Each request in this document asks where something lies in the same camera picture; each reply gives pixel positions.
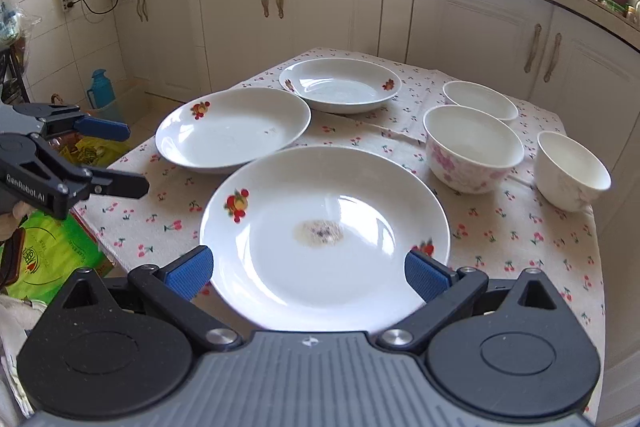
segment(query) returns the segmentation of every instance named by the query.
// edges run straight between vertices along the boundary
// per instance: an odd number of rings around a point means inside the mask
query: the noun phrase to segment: blue thermos
[[[113,94],[113,87],[111,87],[111,81],[104,76],[106,70],[95,70],[92,74],[94,83],[90,89],[86,90],[86,96],[94,109],[100,109],[105,105],[110,104],[116,99]]]

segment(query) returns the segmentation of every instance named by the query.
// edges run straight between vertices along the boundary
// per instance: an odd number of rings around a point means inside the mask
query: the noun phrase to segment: table
[[[315,48],[232,89],[252,86],[281,89],[280,71],[314,57],[364,58],[382,64],[402,79],[402,89],[379,110],[336,116],[312,112],[306,133],[294,146],[350,146],[385,156],[426,182],[440,200],[452,235],[451,267],[476,266],[489,277],[516,278],[529,266],[542,268],[574,311],[604,361],[605,305],[600,253],[591,210],[567,214],[548,203],[533,183],[536,136],[541,130],[564,133],[559,118],[528,102],[512,99],[520,110],[516,133],[525,160],[502,182],[500,190],[473,196],[451,190],[433,176],[425,157],[422,115],[444,103],[442,86],[452,77],[383,58]],[[74,211],[105,253],[129,271],[140,264],[163,266],[198,244],[200,216],[222,176],[199,174],[172,165],[147,140],[113,168],[143,173],[151,185],[139,200],[92,198]],[[226,306],[211,286],[194,300],[198,306],[246,334],[244,319]],[[595,421],[602,386],[593,393],[586,415]]]

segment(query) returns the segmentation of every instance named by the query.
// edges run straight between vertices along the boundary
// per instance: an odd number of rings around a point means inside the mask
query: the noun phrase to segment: green bag
[[[11,297],[49,304],[76,268],[88,266],[102,276],[112,267],[72,216],[57,221],[36,211],[22,228],[26,235],[18,280],[5,288]]]

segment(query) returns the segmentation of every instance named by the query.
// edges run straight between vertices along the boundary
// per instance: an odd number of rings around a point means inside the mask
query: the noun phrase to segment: metal screw
[[[306,347],[314,347],[316,344],[319,344],[320,341],[315,337],[307,337],[302,341],[303,346]]]
[[[382,340],[391,346],[406,346],[414,339],[414,336],[405,330],[386,330],[382,333]]]
[[[205,338],[211,344],[226,346],[226,344],[233,344],[238,339],[238,334],[228,328],[216,328],[215,330],[207,331]]]

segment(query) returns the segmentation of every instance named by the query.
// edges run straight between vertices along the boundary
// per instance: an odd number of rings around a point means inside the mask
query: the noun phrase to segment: white plate
[[[376,332],[417,310],[404,278],[412,247],[449,259],[447,218],[416,176],[351,148],[298,147],[220,185],[200,227],[211,282],[263,328]]]
[[[311,121],[299,97],[267,87],[231,89],[186,103],[156,131],[156,147],[176,165],[233,172],[292,144]]]
[[[312,109],[356,114],[380,107],[402,86],[378,64],[355,58],[312,58],[280,74],[280,85],[304,98]]]

